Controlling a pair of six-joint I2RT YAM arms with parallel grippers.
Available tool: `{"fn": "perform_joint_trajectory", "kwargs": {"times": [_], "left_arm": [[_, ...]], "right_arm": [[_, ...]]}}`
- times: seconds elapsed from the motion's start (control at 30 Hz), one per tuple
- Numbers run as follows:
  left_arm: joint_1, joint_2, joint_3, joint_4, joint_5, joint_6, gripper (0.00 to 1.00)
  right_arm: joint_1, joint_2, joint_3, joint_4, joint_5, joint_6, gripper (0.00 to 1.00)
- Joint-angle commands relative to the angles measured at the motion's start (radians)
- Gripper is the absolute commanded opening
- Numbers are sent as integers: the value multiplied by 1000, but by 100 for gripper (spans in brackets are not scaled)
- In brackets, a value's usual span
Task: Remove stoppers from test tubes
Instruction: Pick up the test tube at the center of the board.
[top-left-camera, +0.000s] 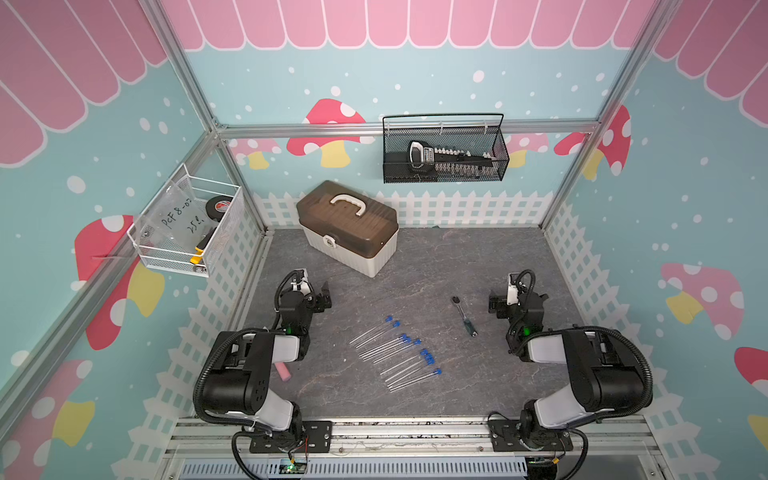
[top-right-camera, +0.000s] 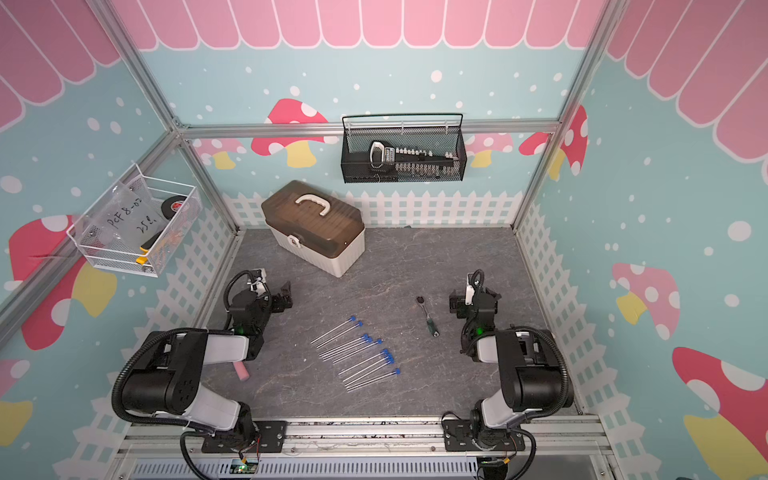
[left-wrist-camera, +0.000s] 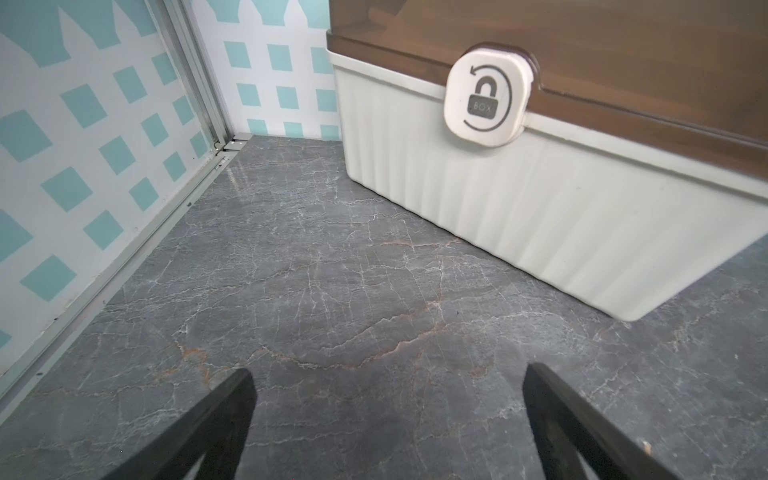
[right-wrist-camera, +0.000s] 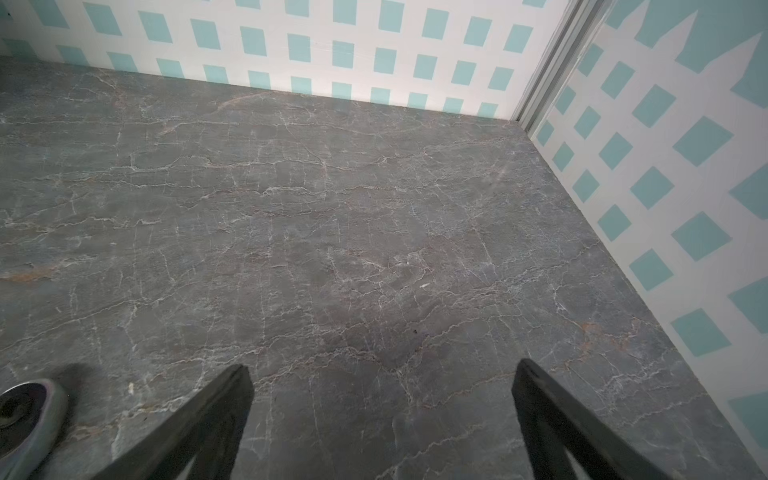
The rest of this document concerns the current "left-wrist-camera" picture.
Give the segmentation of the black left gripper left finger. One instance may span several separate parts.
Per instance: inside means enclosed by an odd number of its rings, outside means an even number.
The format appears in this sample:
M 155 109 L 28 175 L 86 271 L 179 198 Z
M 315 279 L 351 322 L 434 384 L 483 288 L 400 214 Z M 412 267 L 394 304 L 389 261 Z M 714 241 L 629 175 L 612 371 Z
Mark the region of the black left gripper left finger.
M 257 402 L 251 372 L 235 370 L 159 437 L 108 473 L 107 479 L 232 479 Z

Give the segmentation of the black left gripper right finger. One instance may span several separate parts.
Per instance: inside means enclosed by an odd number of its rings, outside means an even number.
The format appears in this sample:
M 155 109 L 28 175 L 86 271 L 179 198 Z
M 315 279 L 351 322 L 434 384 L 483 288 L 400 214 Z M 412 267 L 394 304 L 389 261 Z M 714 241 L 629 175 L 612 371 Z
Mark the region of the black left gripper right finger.
M 543 363 L 530 363 L 522 385 L 537 453 L 548 479 L 674 479 L 660 462 Z

